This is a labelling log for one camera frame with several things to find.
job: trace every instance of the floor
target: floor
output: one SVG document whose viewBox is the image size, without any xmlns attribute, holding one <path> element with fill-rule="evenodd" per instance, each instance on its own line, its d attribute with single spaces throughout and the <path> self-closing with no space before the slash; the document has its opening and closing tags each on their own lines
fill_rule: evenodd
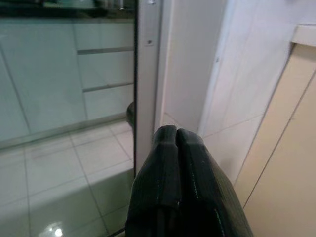
<svg viewBox="0 0 316 237">
<path fill-rule="evenodd" d="M 133 135 L 120 121 L 0 151 L 0 235 L 100 237 L 124 226 Z"/>
</svg>

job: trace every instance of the glass door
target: glass door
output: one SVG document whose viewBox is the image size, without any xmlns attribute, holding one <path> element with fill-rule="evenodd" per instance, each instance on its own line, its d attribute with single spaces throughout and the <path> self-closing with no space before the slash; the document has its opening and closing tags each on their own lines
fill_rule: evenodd
<svg viewBox="0 0 316 237">
<path fill-rule="evenodd" d="M 144 37 L 142 30 L 135 34 L 137 5 L 0 0 L 1 236 L 99 237 L 123 230 L 134 134 L 139 141 L 152 134 L 140 123 L 154 109 L 146 97 L 154 99 L 151 57 L 158 53 L 156 33 L 135 48 Z M 134 105 L 135 88 L 142 92 Z M 135 107 L 147 110 L 137 126 Z"/>
</svg>

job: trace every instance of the white door frame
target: white door frame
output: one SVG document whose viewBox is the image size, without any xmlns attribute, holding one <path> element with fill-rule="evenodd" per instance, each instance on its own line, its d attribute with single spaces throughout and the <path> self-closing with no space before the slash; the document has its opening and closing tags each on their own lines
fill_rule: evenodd
<svg viewBox="0 0 316 237">
<path fill-rule="evenodd" d="M 162 0 L 138 0 L 135 58 L 134 167 L 145 162 L 154 134 Z"/>
</svg>

